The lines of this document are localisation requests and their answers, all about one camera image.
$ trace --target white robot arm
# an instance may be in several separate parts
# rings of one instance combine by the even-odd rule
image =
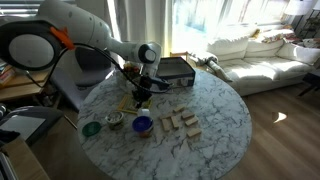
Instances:
[[[17,31],[23,31],[25,27],[20,26],[23,23],[29,23],[26,29],[29,28],[30,31],[32,29],[37,31],[37,27],[32,27],[37,23],[49,24],[45,26],[51,24],[59,30],[66,28],[67,35],[72,42],[87,44],[101,50],[108,49],[127,61],[143,63],[142,75],[149,77],[156,75],[161,58],[159,44],[154,42],[147,44],[120,42],[112,37],[109,26],[103,20],[76,6],[60,0],[45,0],[40,5],[35,17],[2,19],[0,31],[9,32],[14,28],[19,29]],[[0,52],[0,57],[9,61],[9,64],[20,65],[20,68],[25,66],[22,69],[26,70],[47,68],[52,62],[52,58],[57,56],[56,51],[59,49],[53,45],[50,38],[28,33],[30,31],[7,39],[7,44],[0,42],[0,48],[9,47],[8,52]]]

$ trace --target wooden block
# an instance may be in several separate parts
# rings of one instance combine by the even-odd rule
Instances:
[[[192,119],[186,121],[185,123],[186,123],[187,126],[190,126],[190,125],[192,125],[192,124],[194,124],[196,122],[198,122],[198,118],[197,117],[193,117]]]
[[[187,120],[189,118],[194,117],[194,113],[190,112],[190,111],[183,111],[182,114],[181,114],[181,117],[182,117],[183,120]]]
[[[163,125],[163,130],[164,131],[170,131],[170,124],[168,119],[161,119],[162,125]]]
[[[172,121],[173,127],[175,129],[178,129],[179,128],[178,117],[177,116],[172,116],[171,117],[171,121]]]
[[[168,119],[171,118],[171,116],[173,116],[174,114],[172,112],[167,113],[167,114],[163,114],[159,117],[159,119]]]
[[[188,137],[193,137],[193,136],[200,134],[200,133],[201,133],[200,128],[193,128],[187,132],[187,135],[188,135]]]
[[[183,111],[185,107],[186,106],[184,104],[180,104],[176,108],[173,109],[173,112],[177,113],[177,112]]]

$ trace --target marble tabletop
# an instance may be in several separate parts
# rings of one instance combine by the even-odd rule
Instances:
[[[125,92],[113,76],[85,99],[78,115],[78,137],[90,160],[114,179],[218,179],[243,157],[251,139],[249,111],[241,97],[225,82],[202,70],[193,87],[154,94],[150,108],[154,129],[140,138],[132,129],[136,115],[126,114],[122,129],[108,128],[105,116],[117,109]],[[165,132],[159,116],[186,104],[199,119],[202,133],[187,137],[190,127]],[[85,137],[82,128],[97,121],[102,128]]]

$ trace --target table leg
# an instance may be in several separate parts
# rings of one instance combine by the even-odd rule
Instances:
[[[312,90],[313,88],[315,88],[316,86],[311,85],[310,87],[308,87],[307,89],[305,89],[304,91],[302,91],[299,96],[303,96],[305,93],[309,92],[310,90]]]

